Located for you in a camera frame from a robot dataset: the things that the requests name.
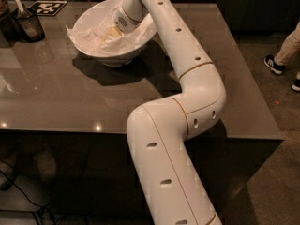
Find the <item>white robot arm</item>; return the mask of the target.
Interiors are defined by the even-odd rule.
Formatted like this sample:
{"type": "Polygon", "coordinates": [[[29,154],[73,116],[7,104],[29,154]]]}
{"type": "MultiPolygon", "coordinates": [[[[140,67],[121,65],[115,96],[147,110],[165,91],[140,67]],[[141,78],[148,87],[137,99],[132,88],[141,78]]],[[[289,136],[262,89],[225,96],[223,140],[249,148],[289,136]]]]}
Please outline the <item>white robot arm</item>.
{"type": "Polygon", "coordinates": [[[184,141],[219,119],[226,90],[217,68],[170,0],[124,0],[130,31],[150,14],[181,86],[144,103],[127,120],[127,142],[155,225],[222,225],[184,141]]]}

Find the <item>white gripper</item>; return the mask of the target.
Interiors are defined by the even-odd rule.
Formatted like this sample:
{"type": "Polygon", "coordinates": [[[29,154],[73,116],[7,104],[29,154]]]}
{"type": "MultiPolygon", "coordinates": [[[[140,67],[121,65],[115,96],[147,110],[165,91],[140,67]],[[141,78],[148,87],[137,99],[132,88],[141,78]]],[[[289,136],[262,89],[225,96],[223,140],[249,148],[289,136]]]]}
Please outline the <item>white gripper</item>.
{"type": "Polygon", "coordinates": [[[123,33],[133,32],[148,14],[142,0],[122,0],[120,6],[113,14],[113,24],[103,36],[99,44],[98,50],[103,50],[115,45],[123,33]]]}

